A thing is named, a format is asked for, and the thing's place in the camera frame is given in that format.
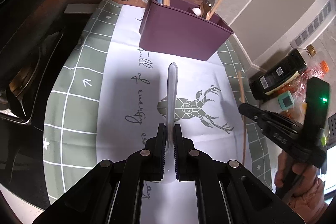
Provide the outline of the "person right hand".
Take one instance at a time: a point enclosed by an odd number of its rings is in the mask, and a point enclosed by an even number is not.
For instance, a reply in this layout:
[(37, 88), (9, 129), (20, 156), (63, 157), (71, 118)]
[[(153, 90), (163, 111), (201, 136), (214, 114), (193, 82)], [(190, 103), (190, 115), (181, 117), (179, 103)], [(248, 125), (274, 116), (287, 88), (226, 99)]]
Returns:
[[(274, 179), (277, 188), (282, 188), (284, 185), (287, 158), (288, 154), (284, 151), (278, 156), (278, 170)], [(293, 196), (302, 196), (314, 186), (317, 179), (317, 168), (308, 163), (297, 162), (292, 165), (291, 170), (302, 177), (301, 182), (294, 188)]]

